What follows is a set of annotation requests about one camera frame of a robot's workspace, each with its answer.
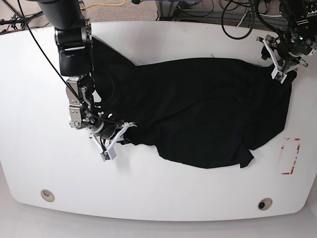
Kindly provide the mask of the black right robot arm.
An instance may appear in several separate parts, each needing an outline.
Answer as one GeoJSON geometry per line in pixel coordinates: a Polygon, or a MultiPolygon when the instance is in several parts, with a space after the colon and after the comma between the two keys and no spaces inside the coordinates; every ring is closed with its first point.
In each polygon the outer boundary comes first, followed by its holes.
{"type": "Polygon", "coordinates": [[[54,39],[59,55],[60,78],[64,81],[69,100],[70,126],[89,129],[90,138],[101,150],[105,160],[116,157],[115,143],[123,140],[133,122],[113,119],[95,105],[93,93],[93,40],[91,24],[81,0],[39,0],[38,5],[49,23],[54,26],[54,39]]]}

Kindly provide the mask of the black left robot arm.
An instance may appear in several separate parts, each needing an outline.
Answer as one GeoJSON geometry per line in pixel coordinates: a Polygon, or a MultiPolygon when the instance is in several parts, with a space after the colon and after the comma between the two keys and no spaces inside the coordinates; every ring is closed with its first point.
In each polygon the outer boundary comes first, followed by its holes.
{"type": "Polygon", "coordinates": [[[257,38],[263,43],[262,59],[271,58],[273,61],[272,79],[282,82],[289,72],[300,66],[308,66],[302,59],[302,55],[309,57],[317,51],[317,2],[315,0],[281,0],[279,12],[287,22],[284,31],[262,18],[259,12],[259,0],[248,1],[252,21],[248,33],[242,37],[233,37],[224,28],[224,15],[232,3],[234,1],[229,0],[221,14],[221,27],[226,36],[233,40],[245,39],[252,32],[256,19],[277,34],[277,37],[267,35],[265,38],[257,38]]]}

